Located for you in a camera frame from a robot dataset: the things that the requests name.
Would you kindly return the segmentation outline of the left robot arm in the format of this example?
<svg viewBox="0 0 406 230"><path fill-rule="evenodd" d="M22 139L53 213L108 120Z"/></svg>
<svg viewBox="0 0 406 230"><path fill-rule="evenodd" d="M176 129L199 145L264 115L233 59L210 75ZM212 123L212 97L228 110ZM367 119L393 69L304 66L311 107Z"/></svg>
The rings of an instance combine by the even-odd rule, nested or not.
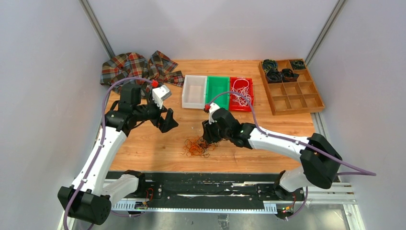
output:
<svg viewBox="0 0 406 230"><path fill-rule="evenodd" d="M120 99L102 119L99 136L82 170L69 187L59 189L57 197L65 210L65 229L68 218L91 225L103 224L112 207L130 194L151 200L153 190L147 187L142 172L127 170L108 185L104 181L118 150L139 124L150 121L161 133L179 125L173 118L173 110L163 104L170 96L171 91L165 85L149 92L136 84L122 87Z"/></svg>

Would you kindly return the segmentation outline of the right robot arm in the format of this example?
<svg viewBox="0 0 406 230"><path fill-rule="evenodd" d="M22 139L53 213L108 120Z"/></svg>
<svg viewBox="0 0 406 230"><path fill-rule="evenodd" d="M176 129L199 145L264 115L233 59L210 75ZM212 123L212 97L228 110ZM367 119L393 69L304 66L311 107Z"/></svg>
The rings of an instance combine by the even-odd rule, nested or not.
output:
<svg viewBox="0 0 406 230"><path fill-rule="evenodd" d="M272 132L253 123L240 123L230 111L219 108L202 122L203 139L209 143L228 140L239 148L268 150L298 161L293 170L281 171L273 185L278 199L285 200L301 187L329 189L335 180L341 156L318 133L311 137L290 136Z"/></svg>

